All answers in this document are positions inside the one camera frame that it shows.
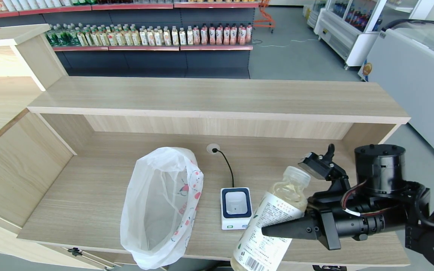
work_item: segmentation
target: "cable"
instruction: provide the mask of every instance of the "cable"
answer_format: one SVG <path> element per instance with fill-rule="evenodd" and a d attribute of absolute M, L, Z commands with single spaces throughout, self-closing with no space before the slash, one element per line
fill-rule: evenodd
<path fill-rule="evenodd" d="M 420 199 L 423 197 L 423 193 L 426 191 L 426 187 L 424 185 L 421 185 L 418 189 L 415 197 L 415 212 L 418 216 L 418 219 L 424 224 L 429 227 L 434 227 L 434 222 L 427 219 L 422 211 L 420 210 Z"/>
<path fill-rule="evenodd" d="M 213 149 L 212 149 L 212 152 L 213 152 L 213 153 L 216 153 L 216 152 L 220 152 L 220 153 L 222 153 L 222 156 L 224 157 L 225 161 L 227 162 L 227 165 L 229 166 L 229 170 L 231 171 L 231 176 L 232 176 L 232 188 L 234 188 L 234 187 L 235 187 L 235 186 L 234 186 L 234 173 L 232 173 L 231 164 L 229 164 L 229 161 L 227 160 L 227 157 L 225 157 L 225 154 L 224 154 L 222 151 L 219 151 L 217 148 L 213 148 Z"/>
<path fill-rule="evenodd" d="M 291 41 L 294 41 L 296 43 L 305 43 L 306 41 L 319 41 L 319 40 L 317 40 L 315 38 L 308 38 L 307 40 L 303 40 L 303 41 L 296 41 L 296 40 L 291 40 Z M 279 48 L 284 48 L 284 47 L 287 47 L 289 45 L 291 45 L 291 43 L 288 44 L 288 45 L 284 45 L 284 46 L 280 46 L 280 45 L 259 45 L 259 47 L 279 47 Z"/>

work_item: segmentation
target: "green bottle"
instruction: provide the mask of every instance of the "green bottle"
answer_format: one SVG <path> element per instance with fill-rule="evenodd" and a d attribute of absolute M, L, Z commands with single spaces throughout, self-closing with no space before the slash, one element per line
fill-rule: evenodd
<path fill-rule="evenodd" d="M 58 41 L 59 46 L 65 46 L 67 45 L 67 42 L 65 40 L 65 35 L 61 31 L 61 29 L 58 29 L 57 26 L 53 26 L 53 30 L 55 31 L 56 40 Z"/>

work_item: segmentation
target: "bottle label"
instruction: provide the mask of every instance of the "bottle label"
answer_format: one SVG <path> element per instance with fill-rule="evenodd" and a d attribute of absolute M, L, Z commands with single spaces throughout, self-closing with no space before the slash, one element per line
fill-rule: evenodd
<path fill-rule="evenodd" d="M 234 258 L 248 271 L 276 271 L 292 239 L 264 236 L 261 228 L 303 215 L 298 208 L 266 192 L 234 249 Z"/>

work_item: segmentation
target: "cabinet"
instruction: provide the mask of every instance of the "cabinet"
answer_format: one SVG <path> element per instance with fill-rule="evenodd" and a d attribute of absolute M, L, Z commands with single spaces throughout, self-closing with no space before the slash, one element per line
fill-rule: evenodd
<path fill-rule="evenodd" d="M 315 34 L 341 58 L 361 66 L 381 27 L 397 19 L 425 19 L 434 0 L 328 0 Z"/>

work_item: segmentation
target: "wire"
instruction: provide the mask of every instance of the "wire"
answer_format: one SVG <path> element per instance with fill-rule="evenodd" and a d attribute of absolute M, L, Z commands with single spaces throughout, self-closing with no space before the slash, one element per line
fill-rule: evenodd
<path fill-rule="evenodd" d="M 296 41 L 296 40 L 291 40 L 291 41 L 294 41 L 296 43 L 305 43 L 307 41 L 319 41 L 319 40 L 317 40 L 315 38 L 308 38 L 307 40 L 303 40 L 303 41 Z M 280 46 L 280 45 L 259 45 L 259 47 L 278 47 L 278 48 L 284 48 L 284 47 L 287 47 L 289 45 L 291 45 L 291 43 L 288 44 L 288 45 L 284 45 L 284 46 Z"/>
<path fill-rule="evenodd" d="M 366 212 L 366 213 L 359 213 L 359 212 L 356 212 L 356 211 L 351 211 L 350 209 L 346 208 L 346 203 L 348 202 L 349 197 L 351 197 L 352 195 L 356 194 L 356 192 L 358 191 L 358 189 L 360 189 L 360 187 L 362 187 L 363 185 L 365 185 L 366 182 L 367 182 L 367 180 L 365 180 L 364 182 L 359 183 L 359 184 L 351 187 L 342 196 L 342 198 L 341 198 L 341 207 L 342 207 L 342 209 L 346 213 L 352 214 L 354 216 L 377 216 L 377 215 L 380 215 L 380 214 L 384 213 L 385 211 L 388 211 L 389 209 L 393 209 L 395 207 L 398 207 L 398 205 L 396 205 L 396 206 L 387 207 L 387 208 L 384 208 L 384 209 L 381 209 L 381 210 L 371 211 L 371 212 Z"/>
<path fill-rule="evenodd" d="M 427 219 L 422 211 L 420 210 L 420 199 L 422 199 L 424 192 L 426 191 L 426 187 L 424 185 L 421 185 L 418 189 L 418 192 L 416 193 L 415 197 L 415 212 L 418 216 L 418 219 L 424 224 L 429 227 L 434 227 L 434 222 Z"/>
<path fill-rule="evenodd" d="M 231 171 L 231 176 L 232 176 L 232 188 L 234 188 L 234 187 L 235 187 L 235 186 L 234 186 L 234 173 L 232 173 L 231 164 L 229 164 L 229 161 L 227 160 L 227 157 L 225 157 L 225 154 L 224 154 L 222 151 L 219 151 L 217 148 L 213 148 L 213 149 L 212 149 L 212 152 L 213 152 L 213 153 L 216 153 L 216 152 L 220 152 L 220 153 L 222 153 L 222 156 L 224 157 L 225 161 L 227 162 L 227 165 L 229 166 L 229 170 Z"/>

